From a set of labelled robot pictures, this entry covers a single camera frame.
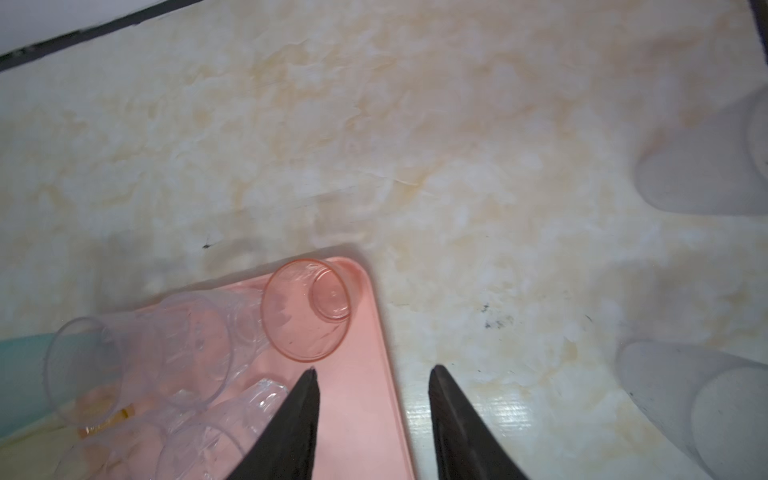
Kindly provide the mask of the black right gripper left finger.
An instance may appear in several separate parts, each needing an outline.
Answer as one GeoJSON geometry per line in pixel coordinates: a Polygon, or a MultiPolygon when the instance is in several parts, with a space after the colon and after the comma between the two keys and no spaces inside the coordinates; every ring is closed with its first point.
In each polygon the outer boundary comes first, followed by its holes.
{"type": "Polygon", "coordinates": [[[320,400],[317,371],[309,368],[228,479],[311,479],[320,400]]]}

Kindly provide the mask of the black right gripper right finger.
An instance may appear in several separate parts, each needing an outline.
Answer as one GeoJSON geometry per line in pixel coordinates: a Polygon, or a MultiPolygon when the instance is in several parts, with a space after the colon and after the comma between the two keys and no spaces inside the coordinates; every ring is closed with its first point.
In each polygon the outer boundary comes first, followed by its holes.
{"type": "Polygon", "coordinates": [[[439,479],[527,480],[445,366],[431,370],[428,395],[439,479]]]}

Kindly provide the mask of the clear ribbed cup row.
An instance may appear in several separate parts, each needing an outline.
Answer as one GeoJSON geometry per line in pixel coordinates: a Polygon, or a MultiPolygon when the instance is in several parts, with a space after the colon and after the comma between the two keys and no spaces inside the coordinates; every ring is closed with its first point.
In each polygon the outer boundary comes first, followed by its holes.
{"type": "Polygon", "coordinates": [[[225,479],[255,445],[289,388],[263,378],[174,431],[159,455],[158,479],[225,479]]]}

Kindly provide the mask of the pink plastic tray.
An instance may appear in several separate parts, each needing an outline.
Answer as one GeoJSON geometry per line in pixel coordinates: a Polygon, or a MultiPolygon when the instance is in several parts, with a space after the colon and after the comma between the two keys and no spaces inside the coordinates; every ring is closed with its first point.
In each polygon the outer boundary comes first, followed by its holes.
{"type": "MultiPolygon", "coordinates": [[[[328,357],[311,363],[291,360],[271,348],[254,361],[240,383],[227,389],[209,408],[263,378],[290,390],[306,369],[315,368],[321,400],[312,478],[410,479],[414,470],[370,278],[351,259],[325,260],[347,268],[359,287],[359,303],[340,346],[328,357]]],[[[230,290],[263,292],[270,276],[233,283],[230,290]]],[[[141,409],[129,420],[155,423],[169,437],[198,415],[141,409]]]]}

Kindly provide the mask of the pink faceted plastic cup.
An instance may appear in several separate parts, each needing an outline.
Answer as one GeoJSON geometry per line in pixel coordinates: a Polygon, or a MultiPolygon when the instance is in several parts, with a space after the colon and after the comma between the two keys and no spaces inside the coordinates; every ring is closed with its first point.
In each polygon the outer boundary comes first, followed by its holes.
{"type": "Polygon", "coordinates": [[[331,260],[302,258],[269,277],[260,313],[265,334],[280,354],[311,363],[340,346],[358,303],[359,287],[347,268],[331,260]]]}

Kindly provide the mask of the yellow plastic cup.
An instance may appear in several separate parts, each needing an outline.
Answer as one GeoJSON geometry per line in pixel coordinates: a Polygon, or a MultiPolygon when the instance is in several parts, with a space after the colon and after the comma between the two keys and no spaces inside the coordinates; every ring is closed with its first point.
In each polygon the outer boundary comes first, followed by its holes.
{"type": "Polygon", "coordinates": [[[104,417],[110,401],[102,392],[78,398],[73,406],[76,413],[101,422],[78,427],[51,413],[2,438],[2,479],[52,479],[62,456],[73,446],[136,414],[134,406],[128,404],[104,417]]]}

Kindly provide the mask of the clear small cup row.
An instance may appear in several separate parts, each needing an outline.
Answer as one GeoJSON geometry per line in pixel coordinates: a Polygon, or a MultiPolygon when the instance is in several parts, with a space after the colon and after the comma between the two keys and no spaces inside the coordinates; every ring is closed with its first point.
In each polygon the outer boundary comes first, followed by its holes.
{"type": "Polygon", "coordinates": [[[620,384],[649,421],[713,479],[767,477],[767,365],[680,343],[637,341],[620,384]]]}

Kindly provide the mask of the green textured plastic cup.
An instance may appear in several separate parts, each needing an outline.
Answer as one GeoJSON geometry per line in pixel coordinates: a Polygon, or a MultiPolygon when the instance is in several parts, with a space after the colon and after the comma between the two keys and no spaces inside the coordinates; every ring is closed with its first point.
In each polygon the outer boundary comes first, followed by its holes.
{"type": "MultiPolygon", "coordinates": [[[[63,335],[56,343],[64,360],[72,360],[83,346],[93,343],[90,334],[63,335]]],[[[1,439],[52,412],[44,388],[43,369],[54,333],[1,340],[1,439]]],[[[63,373],[51,372],[57,380],[55,402],[67,402],[82,394],[83,385],[63,385],[63,373]]]]}

